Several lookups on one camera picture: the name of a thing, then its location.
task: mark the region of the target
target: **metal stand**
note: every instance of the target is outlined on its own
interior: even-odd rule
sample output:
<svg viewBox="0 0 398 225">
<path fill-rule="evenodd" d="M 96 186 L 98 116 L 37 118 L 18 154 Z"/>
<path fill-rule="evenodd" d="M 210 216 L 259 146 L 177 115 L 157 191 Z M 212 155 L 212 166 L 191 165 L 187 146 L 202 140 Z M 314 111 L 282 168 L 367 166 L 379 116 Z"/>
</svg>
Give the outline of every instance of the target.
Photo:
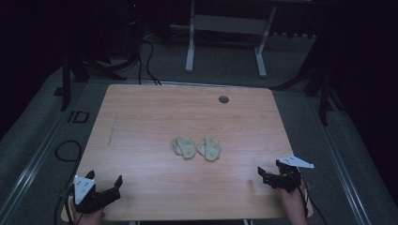
<svg viewBox="0 0 398 225">
<path fill-rule="evenodd" d="M 275 12 L 276 7 L 272 7 L 267 20 L 199 15 L 195 14 L 195 1 L 191 0 L 190 46 L 188 48 L 187 64 L 185 66 L 185 70 L 187 72 L 193 71 L 193 60 L 195 54 L 195 30 L 208 30 L 261 35 L 261 42 L 258 47 L 254 49 L 254 54 L 259 76 L 266 77 L 267 73 L 266 67 L 264 66 L 262 53 L 268 38 L 269 29 L 275 16 Z"/>
</svg>

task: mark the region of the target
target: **hand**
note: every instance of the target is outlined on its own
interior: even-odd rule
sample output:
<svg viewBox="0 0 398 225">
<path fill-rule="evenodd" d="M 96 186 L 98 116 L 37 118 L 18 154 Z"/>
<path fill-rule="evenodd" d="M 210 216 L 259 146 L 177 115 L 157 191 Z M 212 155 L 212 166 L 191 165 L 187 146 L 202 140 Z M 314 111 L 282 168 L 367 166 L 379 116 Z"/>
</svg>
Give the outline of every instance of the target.
<svg viewBox="0 0 398 225">
<path fill-rule="evenodd" d="M 100 225 L 102 222 L 102 218 L 105 217 L 105 213 L 103 212 L 103 208 L 99 211 L 94 212 L 92 214 L 81 214 L 76 212 L 76 208 L 74 207 L 73 200 L 70 200 L 70 209 L 73 214 L 73 222 L 74 224 L 79 225 Z"/>
<path fill-rule="evenodd" d="M 301 180 L 301 185 L 299 187 L 301 192 L 304 193 L 304 184 Z M 304 204 L 301 194 L 298 189 L 292 190 L 288 193 L 283 188 L 278 188 L 279 195 L 281 196 L 282 206 L 284 211 L 292 225 L 306 225 L 307 218 L 304 214 Z"/>
</svg>

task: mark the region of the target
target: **cable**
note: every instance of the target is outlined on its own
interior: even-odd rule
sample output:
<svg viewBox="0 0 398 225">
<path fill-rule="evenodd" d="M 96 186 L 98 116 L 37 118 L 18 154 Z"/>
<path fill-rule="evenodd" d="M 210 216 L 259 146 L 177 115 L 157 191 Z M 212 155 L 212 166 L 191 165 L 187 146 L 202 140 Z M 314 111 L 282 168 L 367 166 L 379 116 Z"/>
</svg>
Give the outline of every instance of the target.
<svg viewBox="0 0 398 225">
<path fill-rule="evenodd" d="M 75 225 L 78 225 L 78 224 L 79 224 L 79 222 L 80 222 L 80 220 L 82 219 L 82 217 L 83 217 L 83 214 L 80 215 L 80 218 L 79 218 L 79 220 L 77 220 L 77 223 L 76 223 Z"/>
<path fill-rule="evenodd" d="M 304 184 L 305 184 L 305 186 L 307 187 L 307 182 L 305 182 L 304 179 L 302 179 L 302 181 L 304 181 Z M 328 225 L 328 223 L 326 222 L 325 217 L 323 216 L 322 212 L 319 210 L 318 206 L 316 206 L 316 204 L 314 203 L 314 201 L 313 201 L 311 198 L 309 198 L 309 196 L 310 196 L 310 190 L 307 188 L 307 197 L 308 197 L 308 199 L 310 200 L 311 204 L 314 206 L 316 212 L 317 212 L 317 213 L 319 214 L 319 216 L 322 218 L 323 223 L 324 223 L 325 225 Z"/>
<path fill-rule="evenodd" d="M 286 173 L 287 173 L 292 179 L 294 179 L 294 177 L 293 177 L 293 175 L 290 173 L 290 171 L 286 171 Z M 302 190 L 301 190 L 300 187 L 298 187 L 298 192 L 299 192 L 299 194 L 301 195 L 302 204 L 303 204 L 303 207 L 304 207 L 304 216 L 305 216 L 305 218 L 307 218 L 307 216 L 308 216 L 307 202 L 305 201 L 304 194 L 302 193 Z"/>
<path fill-rule="evenodd" d="M 63 158 L 63 157 L 61 157 L 59 155 L 59 149 L 61 148 L 61 146 L 63 146 L 66 143 L 74 143 L 74 144 L 77 145 L 77 147 L 78 147 L 78 157 L 77 158 L 73 158 L 73 159 Z M 76 162 L 76 165 L 74 166 L 73 171 L 71 172 L 71 174 L 69 176 L 68 182 L 64 185 L 64 188 L 60 190 L 60 193 L 61 193 L 62 190 L 66 191 L 65 194 L 63 196 L 60 193 L 58 194 L 59 197 L 58 197 L 58 201 L 56 203 L 56 206 L 55 206 L 55 209 L 54 209 L 54 214 L 53 214 L 53 220 L 54 220 L 54 225 L 55 225 L 55 224 L 57 224 L 57 213 L 58 213 L 59 205 L 60 205 L 62 199 L 64 199 L 65 209 L 67 211 L 69 223 L 71 223 L 72 222 L 72 218 L 71 218 L 71 215 L 70 215 L 69 204 L 68 204 L 68 196 L 71 193 L 70 182 L 71 182 L 71 179 L 73 178 L 73 175 L 77 172 L 80 160 L 82 159 L 83 148 L 76 141 L 73 141 L 73 140 L 64 141 L 64 142 L 58 144 L 58 146 L 56 146 L 54 154 L 55 154 L 55 157 L 57 159 L 61 160 L 61 161 L 64 161 L 64 162 Z"/>
<path fill-rule="evenodd" d="M 158 78 L 156 78 L 155 76 L 153 76 L 152 73 L 151 73 L 150 70 L 149 70 L 149 61 L 150 61 L 150 59 L 151 59 L 151 57 L 152 57 L 152 54 L 153 54 L 153 45 L 152 45 L 151 43 L 149 43 L 148 41 L 144 40 L 144 39 L 143 39 L 143 42 L 144 42 L 145 44 L 149 45 L 150 48 L 151 48 L 149 57 L 148 57 L 148 59 L 147 59 L 147 61 L 146 61 L 146 72 L 147 72 L 148 75 L 152 78 L 153 82 L 154 82 L 156 85 L 158 85 L 158 84 L 161 85 L 161 81 L 159 81 Z"/>
</svg>

